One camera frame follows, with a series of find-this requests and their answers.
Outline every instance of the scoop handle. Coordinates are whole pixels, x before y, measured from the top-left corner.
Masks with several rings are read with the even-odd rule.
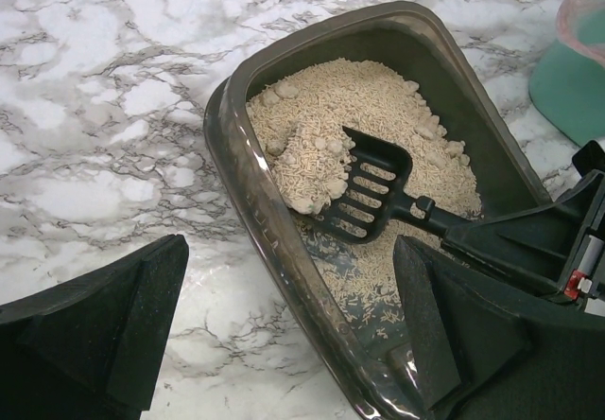
[[[420,219],[412,215],[414,204],[424,212],[424,218]],[[426,196],[414,199],[406,193],[397,198],[390,217],[416,226],[439,238],[445,236],[447,230],[452,226],[470,223],[468,219],[440,209],[435,205],[435,201]]]

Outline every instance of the litter box inner wall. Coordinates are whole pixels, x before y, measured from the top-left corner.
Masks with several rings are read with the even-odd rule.
[[[400,29],[374,28],[312,44],[262,69],[251,81],[247,100],[284,77],[304,68],[338,58],[349,61],[377,61],[404,79],[420,84],[420,93],[448,130],[448,140],[464,140],[465,152],[477,179],[483,212],[487,217],[535,207],[536,201],[502,146],[495,129],[464,94],[430,41]]]

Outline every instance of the litter box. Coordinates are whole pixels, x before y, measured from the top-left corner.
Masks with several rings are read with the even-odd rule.
[[[357,413],[367,419],[424,418],[406,323],[387,340],[347,322],[324,284],[277,186],[246,114],[266,85],[313,64],[378,61],[420,84],[448,130],[466,141],[486,217],[550,202],[473,69],[443,23],[414,3],[359,9],[302,29],[251,56],[221,83],[206,108],[207,145],[253,245],[293,315]]]

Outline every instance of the beige litter pellet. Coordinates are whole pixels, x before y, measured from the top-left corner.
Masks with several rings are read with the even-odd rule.
[[[346,181],[343,176],[347,174],[346,168],[334,168],[334,172],[330,172],[325,166],[318,166],[320,157],[328,157],[328,154],[334,156],[328,150],[332,140],[339,141],[343,152],[348,153],[351,141],[343,137],[344,133],[340,130],[340,126],[346,125],[398,144],[410,152],[414,163],[406,186],[406,192],[410,195],[428,196],[435,200],[437,206],[459,215],[475,216],[480,211],[475,175],[468,167],[470,159],[466,154],[452,158],[446,152],[447,142],[443,136],[447,130],[426,106],[420,94],[422,85],[404,80],[377,62],[343,59],[306,68],[270,86],[268,90],[273,88],[279,91],[284,83],[296,88],[298,94],[289,99],[278,97],[278,100],[267,100],[264,98],[265,91],[250,101],[249,116],[261,146],[271,141],[281,141],[287,145],[284,154],[291,153],[301,161],[298,165],[280,165],[276,157],[267,155],[276,184],[286,202],[290,201],[290,206],[317,211],[319,204],[323,203],[314,198],[310,190],[304,190],[304,179],[315,179],[313,182],[317,186],[317,179],[322,178],[322,192],[327,197],[330,196],[327,191],[330,182]],[[426,127],[427,123],[434,132]],[[315,130],[301,137],[297,143],[300,146],[296,149],[292,147],[294,141],[291,135],[297,129],[300,131],[303,124]],[[430,132],[433,137],[426,138],[428,133],[424,130],[415,131],[419,128]],[[315,147],[316,138],[326,141],[323,151]],[[442,168],[431,164],[430,157],[427,157],[429,153],[439,157],[438,163]],[[347,191],[345,195],[351,195],[372,207],[379,205],[378,201],[356,195],[355,192]],[[300,223],[298,225],[303,239],[308,239],[308,230]],[[437,237],[394,220],[379,238],[369,244],[348,247],[338,243],[338,247],[334,240],[327,239],[330,243],[321,247],[323,254],[331,254],[332,257],[336,257],[341,248],[348,249],[347,252],[354,256],[354,267],[344,273],[338,271],[336,266],[316,259],[323,280],[348,321],[364,326],[369,321],[374,321],[373,324],[376,321],[380,321],[380,324],[396,324],[404,319],[401,310],[393,312],[389,309],[389,306],[400,305],[392,264],[393,247],[398,235],[415,236],[439,248]],[[385,338],[386,329],[377,326],[375,334]]]

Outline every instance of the white marble floor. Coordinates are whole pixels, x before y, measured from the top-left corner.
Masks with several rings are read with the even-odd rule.
[[[0,0],[0,304],[168,233],[191,257],[150,419],[354,419],[240,227],[205,103],[251,53],[392,0]],[[527,78],[561,0],[412,0],[454,33],[557,194],[574,146]]]

